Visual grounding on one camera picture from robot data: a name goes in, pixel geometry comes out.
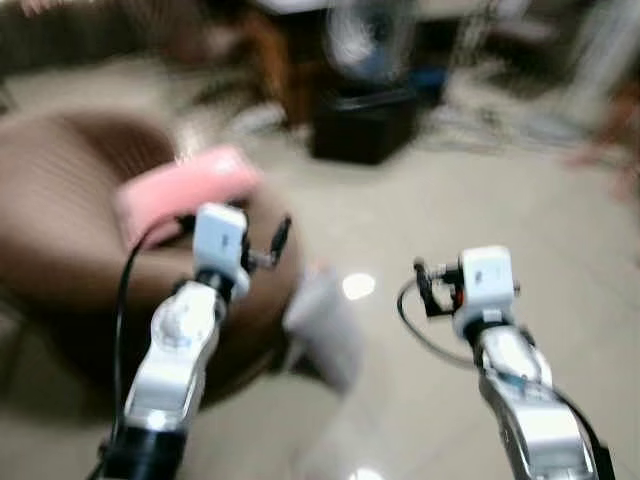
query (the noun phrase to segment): pink object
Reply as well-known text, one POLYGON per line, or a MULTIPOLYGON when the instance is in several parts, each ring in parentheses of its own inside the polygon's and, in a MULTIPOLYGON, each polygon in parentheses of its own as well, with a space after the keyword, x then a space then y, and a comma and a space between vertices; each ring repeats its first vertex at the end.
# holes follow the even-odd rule
MULTIPOLYGON (((172 216, 193 214, 203 203, 225 203, 250 194, 260 173, 233 146, 208 150, 181 164, 163 165, 124 184, 115 207, 128 248, 155 223, 172 216)), ((157 245, 180 232, 177 222, 159 226, 145 241, 157 245)))

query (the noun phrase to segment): electric fan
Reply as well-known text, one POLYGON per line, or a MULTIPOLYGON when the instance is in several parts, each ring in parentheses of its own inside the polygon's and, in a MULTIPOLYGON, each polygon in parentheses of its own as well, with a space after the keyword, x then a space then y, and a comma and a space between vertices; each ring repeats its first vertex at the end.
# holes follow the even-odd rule
POLYGON ((314 115, 315 157, 375 164, 412 137, 417 97, 408 74, 415 3, 334 0, 324 47, 341 81, 314 115))

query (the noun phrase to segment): black box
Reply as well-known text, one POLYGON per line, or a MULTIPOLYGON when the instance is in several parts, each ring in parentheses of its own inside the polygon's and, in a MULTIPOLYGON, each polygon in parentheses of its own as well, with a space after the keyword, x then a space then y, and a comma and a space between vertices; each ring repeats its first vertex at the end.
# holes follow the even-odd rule
POLYGON ((410 88, 325 95, 314 115, 312 155, 377 165, 413 137, 417 108, 410 88))

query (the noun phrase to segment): brown armchair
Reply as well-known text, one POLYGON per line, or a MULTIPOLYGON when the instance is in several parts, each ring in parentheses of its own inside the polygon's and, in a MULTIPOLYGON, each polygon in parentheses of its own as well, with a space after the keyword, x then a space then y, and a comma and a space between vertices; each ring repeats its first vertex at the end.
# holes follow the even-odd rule
MULTIPOLYGON (((27 305, 62 355, 99 384, 110 381, 114 301, 127 255, 112 196, 127 179, 173 158, 162 129, 125 114, 0 124, 0 288, 27 305)), ((264 185, 243 206, 249 238, 267 248, 283 205, 264 185)), ((191 273, 191 263, 185 241, 139 257, 124 328, 127 378, 146 350, 155 307, 191 273)), ((294 234, 278 269, 256 273, 249 296, 231 308, 209 369, 209 393, 232 391, 281 355, 280 318, 299 269, 294 234)))

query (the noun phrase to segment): white floor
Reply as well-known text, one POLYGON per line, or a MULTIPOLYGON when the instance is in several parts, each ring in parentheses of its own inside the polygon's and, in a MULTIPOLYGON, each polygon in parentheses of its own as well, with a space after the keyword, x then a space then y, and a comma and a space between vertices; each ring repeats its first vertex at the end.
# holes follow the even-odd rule
MULTIPOLYGON (((170 120, 167 98, 185 91, 158 72, 148 62, 118 63, 10 87, 27 111, 116 104, 170 120)), ((487 99, 501 101, 471 101, 487 99)), ((522 284, 518 317, 557 385, 609 442, 617 478, 640 479, 638 209, 609 197, 610 170, 568 171, 562 153, 541 147, 436 151, 424 136, 379 168, 312 160, 281 133, 237 141, 282 186, 310 257, 375 277, 375 292, 354 303, 365 368, 344 400, 280 376, 202 412, 182 478, 374 478, 355 476, 359 469, 387 480, 512 478, 476 376, 423 350, 395 313, 415 256, 440 263, 465 247, 501 243, 522 284)), ((410 303, 419 318, 417 298, 410 303)), ((448 325, 431 331, 464 353, 448 325)), ((83 478, 108 422, 88 420, 91 394, 40 339, 27 344, 0 410, 0 477, 83 478)))

